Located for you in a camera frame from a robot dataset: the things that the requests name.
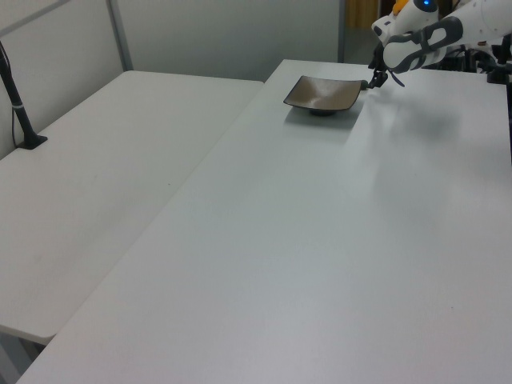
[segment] white table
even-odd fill
[[[315,118],[303,74],[370,76],[281,64],[20,384],[512,382],[505,88],[421,70]]]
[[[48,343],[259,82],[127,72],[0,162],[0,331]]]

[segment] white wall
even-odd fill
[[[1,0],[0,8],[0,30],[4,30],[8,26],[12,26],[16,22],[20,22],[24,18],[45,9],[58,0]]]
[[[122,72],[106,0],[72,0],[0,39],[36,132]],[[0,158],[13,150],[10,113],[0,83]]]
[[[265,81],[284,58],[336,62],[340,0],[117,0],[136,70]]]

